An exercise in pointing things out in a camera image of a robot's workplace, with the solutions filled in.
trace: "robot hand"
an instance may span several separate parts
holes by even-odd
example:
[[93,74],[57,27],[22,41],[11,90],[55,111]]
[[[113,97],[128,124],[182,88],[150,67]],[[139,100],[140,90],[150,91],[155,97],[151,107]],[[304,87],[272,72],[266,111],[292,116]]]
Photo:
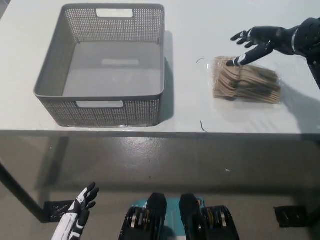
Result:
[[273,50],[285,55],[306,57],[308,63],[317,62],[320,53],[320,18],[309,18],[291,29],[275,26],[253,27],[249,31],[236,34],[231,41],[238,39],[238,45],[247,43],[245,48],[257,46],[244,55],[228,61],[227,66],[250,64],[271,54]]
[[89,209],[96,205],[99,188],[93,182],[75,199],[65,215],[62,216],[51,240],[79,240],[88,221]]

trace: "black bracket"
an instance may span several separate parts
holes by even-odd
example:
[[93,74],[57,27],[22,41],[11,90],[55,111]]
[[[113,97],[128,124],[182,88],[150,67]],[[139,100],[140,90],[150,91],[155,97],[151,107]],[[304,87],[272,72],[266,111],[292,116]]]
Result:
[[74,201],[46,201],[43,211],[48,216],[49,223],[60,222],[62,216],[68,211]]
[[280,228],[310,228],[320,221],[320,206],[309,214],[304,205],[279,206],[274,212]]

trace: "white table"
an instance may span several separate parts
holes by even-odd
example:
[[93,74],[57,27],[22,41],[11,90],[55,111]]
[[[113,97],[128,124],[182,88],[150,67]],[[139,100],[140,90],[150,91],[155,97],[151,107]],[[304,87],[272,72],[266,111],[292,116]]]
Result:
[[[157,3],[165,7],[165,56],[173,73],[168,117],[154,127],[73,128],[58,126],[33,89],[61,8],[72,3]],[[301,57],[278,52],[257,63],[283,80],[280,105],[213,99],[207,64],[246,50],[230,42],[254,26],[291,28],[318,18],[320,1],[302,0],[13,0],[0,21],[0,132],[69,136],[214,137],[240,135],[320,138],[320,90]],[[42,209],[1,165],[1,181],[42,222]]]

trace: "plastic bag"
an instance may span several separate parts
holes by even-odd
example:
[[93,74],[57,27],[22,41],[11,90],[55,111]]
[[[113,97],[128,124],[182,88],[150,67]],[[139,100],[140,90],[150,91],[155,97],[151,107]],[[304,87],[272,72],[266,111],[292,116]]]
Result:
[[213,96],[245,98],[253,102],[278,104],[281,98],[279,76],[275,71],[245,65],[226,66],[234,57],[219,56],[213,61]]

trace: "concrete floor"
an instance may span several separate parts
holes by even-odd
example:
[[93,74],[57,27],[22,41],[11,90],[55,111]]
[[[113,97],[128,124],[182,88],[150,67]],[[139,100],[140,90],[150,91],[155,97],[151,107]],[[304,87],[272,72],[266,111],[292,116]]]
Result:
[[[320,204],[313,142],[243,139],[1,137],[4,165],[44,201],[72,200],[90,182],[101,188],[83,240],[117,240],[130,205],[152,192],[198,193],[226,205],[242,240],[318,240],[312,229],[280,229],[273,207]],[[50,239],[41,224],[0,185],[0,239]]]

